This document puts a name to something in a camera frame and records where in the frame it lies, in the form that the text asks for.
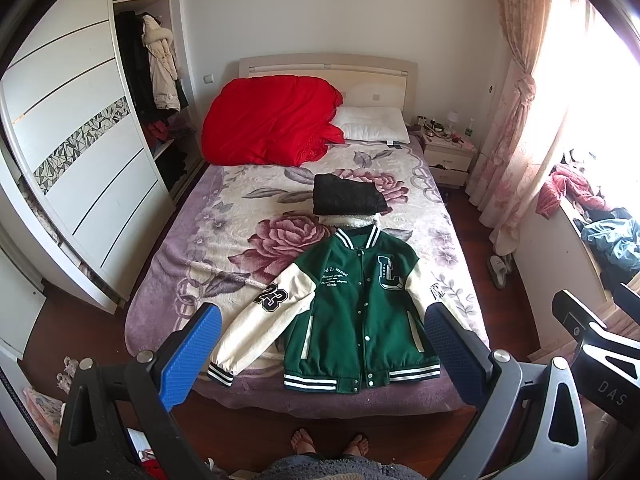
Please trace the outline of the green and cream varsity jacket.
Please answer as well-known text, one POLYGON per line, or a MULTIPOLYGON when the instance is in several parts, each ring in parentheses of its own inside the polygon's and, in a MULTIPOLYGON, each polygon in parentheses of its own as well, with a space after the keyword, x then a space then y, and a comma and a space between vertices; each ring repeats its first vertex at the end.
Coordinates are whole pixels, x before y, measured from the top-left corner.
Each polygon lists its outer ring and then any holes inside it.
POLYGON ((440 375, 424 332, 437 285, 376 224, 338 229, 257 294, 218 340, 207 375, 225 387, 276 341, 284 388, 357 394, 440 375))

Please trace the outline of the clothes pile on windowsill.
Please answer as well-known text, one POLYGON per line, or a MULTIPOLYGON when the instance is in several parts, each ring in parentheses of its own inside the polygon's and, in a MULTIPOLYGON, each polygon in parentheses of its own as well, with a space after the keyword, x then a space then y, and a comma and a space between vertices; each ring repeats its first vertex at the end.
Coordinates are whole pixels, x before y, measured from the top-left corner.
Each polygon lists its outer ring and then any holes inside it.
POLYGON ((576 211, 572 222, 600 269, 603 288, 614 292, 629 283, 639 273, 639 221, 625 207, 606 202, 592 153, 563 153, 538 193, 536 214, 549 220, 563 202, 576 211))

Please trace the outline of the white slippers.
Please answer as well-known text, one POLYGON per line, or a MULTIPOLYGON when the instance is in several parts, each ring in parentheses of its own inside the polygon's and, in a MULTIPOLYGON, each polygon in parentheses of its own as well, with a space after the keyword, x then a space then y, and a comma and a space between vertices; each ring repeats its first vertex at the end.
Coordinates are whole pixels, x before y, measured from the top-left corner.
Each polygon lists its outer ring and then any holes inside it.
POLYGON ((487 259, 487 269, 496 289, 506 288, 506 279, 513 272, 514 261, 511 254, 491 255, 487 259))

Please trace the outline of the person's bare feet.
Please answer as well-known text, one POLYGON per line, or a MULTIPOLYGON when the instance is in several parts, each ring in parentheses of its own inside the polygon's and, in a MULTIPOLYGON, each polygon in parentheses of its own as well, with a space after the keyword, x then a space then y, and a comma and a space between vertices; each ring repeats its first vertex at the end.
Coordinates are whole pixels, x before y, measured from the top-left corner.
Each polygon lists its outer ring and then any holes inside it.
POLYGON ((350 441, 341 437, 326 437, 317 444, 305 428, 293 432, 290 445, 294 455, 315 458, 357 458, 366 457, 370 452, 370 441, 365 434, 355 434, 350 441))

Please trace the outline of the pink floral curtain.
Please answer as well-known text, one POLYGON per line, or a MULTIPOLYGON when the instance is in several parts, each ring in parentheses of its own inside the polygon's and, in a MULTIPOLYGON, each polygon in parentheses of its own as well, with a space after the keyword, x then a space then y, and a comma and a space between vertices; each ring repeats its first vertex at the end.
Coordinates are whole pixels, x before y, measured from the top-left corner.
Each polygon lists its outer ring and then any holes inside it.
POLYGON ((559 160, 576 102, 587 0, 497 0, 510 63, 465 192, 499 256, 516 251, 521 224, 559 160))

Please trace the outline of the white bedside table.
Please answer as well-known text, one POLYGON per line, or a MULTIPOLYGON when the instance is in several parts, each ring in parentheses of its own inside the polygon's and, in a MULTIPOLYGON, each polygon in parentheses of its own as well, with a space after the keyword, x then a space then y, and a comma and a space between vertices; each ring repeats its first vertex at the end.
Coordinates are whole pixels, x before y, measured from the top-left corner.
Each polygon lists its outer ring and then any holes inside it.
POLYGON ((477 155, 477 149, 471 142, 457 136, 445 139, 419 125, 410 126, 409 133, 418 138, 424 159, 438 186, 465 187, 477 155))

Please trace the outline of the folded black garment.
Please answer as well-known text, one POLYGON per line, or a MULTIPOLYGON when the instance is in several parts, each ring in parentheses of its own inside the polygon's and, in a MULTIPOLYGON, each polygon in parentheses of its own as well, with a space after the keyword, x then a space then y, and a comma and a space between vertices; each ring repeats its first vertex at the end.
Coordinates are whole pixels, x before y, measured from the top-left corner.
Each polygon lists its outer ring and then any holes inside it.
POLYGON ((383 194, 370 182, 342 179, 335 174, 317 174, 312 191, 314 214, 362 214, 370 216, 387 210, 383 194))

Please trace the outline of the white sliding wardrobe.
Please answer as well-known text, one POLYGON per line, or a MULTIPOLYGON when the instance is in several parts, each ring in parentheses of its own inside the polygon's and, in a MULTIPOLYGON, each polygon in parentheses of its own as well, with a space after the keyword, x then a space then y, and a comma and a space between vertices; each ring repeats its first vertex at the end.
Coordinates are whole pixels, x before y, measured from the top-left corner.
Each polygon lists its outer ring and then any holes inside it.
POLYGON ((203 159, 190 110, 145 125, 124 18, 177 29, 178 0, 14 0, 1 21, 1 189, 48 282, 106 312, 134 290, 203 159))

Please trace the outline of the white pillow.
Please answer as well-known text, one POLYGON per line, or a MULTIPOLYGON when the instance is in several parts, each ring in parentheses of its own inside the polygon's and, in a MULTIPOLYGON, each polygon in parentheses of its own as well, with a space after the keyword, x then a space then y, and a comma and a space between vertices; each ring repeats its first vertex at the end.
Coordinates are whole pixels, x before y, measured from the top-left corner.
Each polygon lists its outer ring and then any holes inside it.
POLYGON ((409 144, 409 133, 401 111, 395 107, 341 105, 331 122, 346 140, 409 144))

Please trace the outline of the red quilt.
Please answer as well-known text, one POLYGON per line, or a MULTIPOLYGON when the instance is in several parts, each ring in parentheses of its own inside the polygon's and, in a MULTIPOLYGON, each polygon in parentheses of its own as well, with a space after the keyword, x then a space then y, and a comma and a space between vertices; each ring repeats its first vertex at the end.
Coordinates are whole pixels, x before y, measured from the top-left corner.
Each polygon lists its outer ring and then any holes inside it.
POLYGON ((345 142, 332 124, 343 96, 311 76, 236 78, 213 100, 204 119, 202 153, 216 166, 316 162, 345 142))

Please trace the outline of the beige bed headboard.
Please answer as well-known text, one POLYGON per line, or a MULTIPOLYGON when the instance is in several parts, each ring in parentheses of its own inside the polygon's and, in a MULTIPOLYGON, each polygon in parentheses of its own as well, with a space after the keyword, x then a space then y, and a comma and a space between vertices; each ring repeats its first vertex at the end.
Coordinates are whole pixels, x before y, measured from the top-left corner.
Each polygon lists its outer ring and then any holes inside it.
POLYGON ((395 107, 405 122, 414 118, 418 64, 380 56, 338 53, 295 53, 239 60, 241 78, 267 75, 311 76, 341 92, 344 104, 395 107))

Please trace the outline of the beige hanging coat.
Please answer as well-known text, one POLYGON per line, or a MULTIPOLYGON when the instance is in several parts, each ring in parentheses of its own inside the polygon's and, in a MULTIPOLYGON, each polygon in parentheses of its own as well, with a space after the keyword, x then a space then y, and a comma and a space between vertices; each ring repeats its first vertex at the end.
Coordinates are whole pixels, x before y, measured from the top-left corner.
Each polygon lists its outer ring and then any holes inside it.
POLYGON ((142 15, 142 44, 149 52, 152 92, 155 106, 159 110, 180 112, 181 104, 176 81, 178 70, 171 46, 174 35, 169 28, 150 14, 142 15))

